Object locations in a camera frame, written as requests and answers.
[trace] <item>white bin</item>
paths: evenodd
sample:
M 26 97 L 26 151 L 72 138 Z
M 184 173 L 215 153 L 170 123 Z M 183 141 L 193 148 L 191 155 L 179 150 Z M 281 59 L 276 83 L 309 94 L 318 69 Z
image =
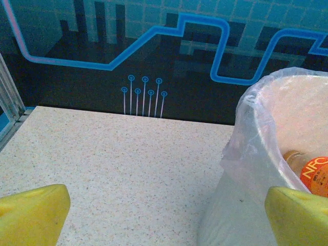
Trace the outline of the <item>white bin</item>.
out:
M 328 73 L 282 69 L 245 92 L 198 245 L 277 245 L 264 209 L 269 187 L 309 192 L 281 153 L 327 154 L 327 115 Z

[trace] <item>glass panel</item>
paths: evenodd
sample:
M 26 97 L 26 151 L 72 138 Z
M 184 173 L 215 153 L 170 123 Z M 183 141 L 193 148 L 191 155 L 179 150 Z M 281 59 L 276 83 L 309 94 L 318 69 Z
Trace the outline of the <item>glass panel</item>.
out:
M 0 151 L 22 123 L 25 106 L 0 54 Z
M 328 71 L 326 0 L 2 3 L 0 51 L 26 106 L 233 124 L 262 76 Z

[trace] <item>metal frame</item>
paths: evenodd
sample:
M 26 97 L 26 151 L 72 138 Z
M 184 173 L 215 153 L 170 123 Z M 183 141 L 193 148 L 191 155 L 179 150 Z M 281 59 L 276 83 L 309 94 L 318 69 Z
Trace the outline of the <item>metal frame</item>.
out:
M 15 134 L 22 124 L 20 118 L 26 108 L 0 53 L 0 106 L 9 119 L 9 123 L 0 132 L 0 150 Z

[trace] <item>bottle label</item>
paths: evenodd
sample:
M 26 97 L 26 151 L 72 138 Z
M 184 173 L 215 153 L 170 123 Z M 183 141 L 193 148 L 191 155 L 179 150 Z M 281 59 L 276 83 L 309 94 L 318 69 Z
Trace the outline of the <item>bottle label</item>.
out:
M 300 179 L 312 194 L 328 197 L 328 157 L 310 160 L 302 169 Z

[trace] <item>white plastic bag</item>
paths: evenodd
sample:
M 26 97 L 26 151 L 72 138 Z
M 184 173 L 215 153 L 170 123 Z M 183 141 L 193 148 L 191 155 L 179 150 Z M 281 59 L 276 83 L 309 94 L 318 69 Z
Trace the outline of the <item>white plastic bag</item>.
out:
M 271 186 L 309 192 L 283 160 L 288 150 L 327 154 L 328 73 L 287 68 L 248 88 L 224 168 L 202 219 L 199 245 L 276 245 L 264 210 Z

